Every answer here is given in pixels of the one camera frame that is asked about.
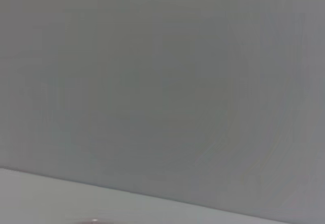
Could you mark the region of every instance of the white surface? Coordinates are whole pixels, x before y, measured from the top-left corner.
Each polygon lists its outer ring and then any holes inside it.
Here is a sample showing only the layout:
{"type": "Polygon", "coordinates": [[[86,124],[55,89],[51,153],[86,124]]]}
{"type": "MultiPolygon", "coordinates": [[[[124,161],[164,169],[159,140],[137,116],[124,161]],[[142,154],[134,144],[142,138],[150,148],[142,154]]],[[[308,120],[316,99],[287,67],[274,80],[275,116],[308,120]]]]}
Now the white surface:
{"type": "Polygon", "coordinates": [[[70,224],[98,218],[139,224],[276,224],[91,185],[0,170],[0,223],[70,224]]]}

